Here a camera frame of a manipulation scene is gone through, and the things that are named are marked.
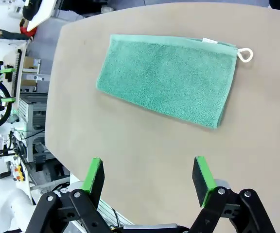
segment white hanging loop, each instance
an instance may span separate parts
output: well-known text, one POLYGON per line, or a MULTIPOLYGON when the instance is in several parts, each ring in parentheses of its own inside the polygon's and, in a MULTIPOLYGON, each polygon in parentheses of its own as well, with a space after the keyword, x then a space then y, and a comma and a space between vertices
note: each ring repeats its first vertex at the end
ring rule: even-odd
POLYGON ((249 48, 238 49, 237 56, 242 62, 247 63, 247 62, 251 61, 251 59, 253 57, 253 51, 249 48), (241 52, 245 52, 245 51, 250 53, 250 56, 247 59, 244 59, 242 54, 241 54, 241 52))

